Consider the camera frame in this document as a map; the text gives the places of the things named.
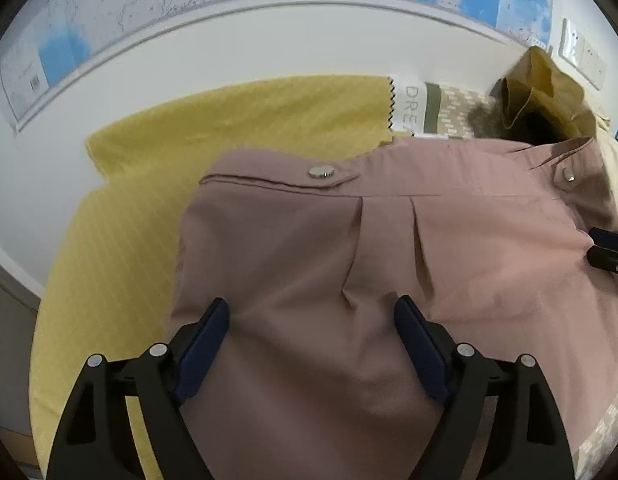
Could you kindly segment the cream garment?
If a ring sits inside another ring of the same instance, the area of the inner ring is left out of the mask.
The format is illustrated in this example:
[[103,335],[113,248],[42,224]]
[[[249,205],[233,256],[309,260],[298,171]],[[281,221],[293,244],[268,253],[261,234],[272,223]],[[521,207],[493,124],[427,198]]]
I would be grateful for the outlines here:
[[595,139],[600,147],[609,189],[618,214],[618,142],[610,132],[610,119],[600,114],[594,114],[594,118]]

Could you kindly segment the mustard yellow garment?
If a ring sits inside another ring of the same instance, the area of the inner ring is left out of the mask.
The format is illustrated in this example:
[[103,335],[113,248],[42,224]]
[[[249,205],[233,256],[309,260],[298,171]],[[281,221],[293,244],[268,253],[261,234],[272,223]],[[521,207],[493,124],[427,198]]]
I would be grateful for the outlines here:
[[500,91],[502,125],[515,141],[540,145],[596,133],[584,90],[539,47],[529,48],[502,78]]

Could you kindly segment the left white wall socket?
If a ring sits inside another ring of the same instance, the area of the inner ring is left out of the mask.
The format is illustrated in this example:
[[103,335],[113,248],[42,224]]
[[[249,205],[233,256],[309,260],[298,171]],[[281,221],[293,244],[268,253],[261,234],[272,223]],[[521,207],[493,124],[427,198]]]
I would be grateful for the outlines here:
[[571,65],[579,66],[583,54],[583,38],[569,18],[563,18],[559,55]]

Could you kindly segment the patterned yellow bed sheet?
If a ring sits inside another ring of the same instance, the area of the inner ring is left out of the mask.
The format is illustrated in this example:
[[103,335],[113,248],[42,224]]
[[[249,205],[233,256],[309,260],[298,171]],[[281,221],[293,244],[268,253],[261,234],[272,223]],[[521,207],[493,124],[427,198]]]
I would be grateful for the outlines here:
[[56,429],[86,359],[130,359],[169,340],[183,214],[225,153],[270,151],[332,165],[398,138],[385,81],[276,79],[190,96],[94,133],[103,174],[67,229],[40,304],[29,395],[34,441],[49,463]]

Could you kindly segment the pink coat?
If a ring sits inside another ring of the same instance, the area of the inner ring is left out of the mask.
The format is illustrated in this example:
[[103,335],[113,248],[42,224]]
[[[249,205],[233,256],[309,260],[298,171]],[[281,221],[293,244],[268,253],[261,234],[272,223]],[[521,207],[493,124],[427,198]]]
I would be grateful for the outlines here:
[[618,226],[595,141],[398,138],[323,165],[223,154],[183,214],[167,330],[230,328],[183,418],[218,479],[404,479],[437,425],[395,330],[425,318],[490,358],[535,356],[570,445],[618,394]]

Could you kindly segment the white wall switch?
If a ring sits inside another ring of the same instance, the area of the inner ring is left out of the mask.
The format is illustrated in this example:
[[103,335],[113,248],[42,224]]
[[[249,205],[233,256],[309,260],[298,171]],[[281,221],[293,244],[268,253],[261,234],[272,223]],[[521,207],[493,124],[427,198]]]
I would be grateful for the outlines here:
[[590,76],[596,90],[602,90],[606,80],[606,62],[596,53],[591,53]]

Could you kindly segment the middle white wall socket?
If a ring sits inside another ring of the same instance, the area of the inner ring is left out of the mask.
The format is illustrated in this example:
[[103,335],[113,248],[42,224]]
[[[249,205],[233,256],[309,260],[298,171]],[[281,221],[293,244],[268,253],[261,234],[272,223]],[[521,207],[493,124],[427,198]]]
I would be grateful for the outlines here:
[[595,73],[597,55],[586,38],[579,36],[576,42],[576,67],[584,76],[592,77]]

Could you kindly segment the white wall socket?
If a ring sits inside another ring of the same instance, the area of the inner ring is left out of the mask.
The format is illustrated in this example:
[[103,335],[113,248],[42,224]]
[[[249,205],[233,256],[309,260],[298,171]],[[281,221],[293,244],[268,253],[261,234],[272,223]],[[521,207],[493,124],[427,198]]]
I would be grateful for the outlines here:
[[595,73],[597,55],[586,38],[579,36],[576,42],[576,67],[584,76],[592,77]]
[[571,65],[579,66],[583,54],[583,38],[569,18],[563,18],[559,55]]

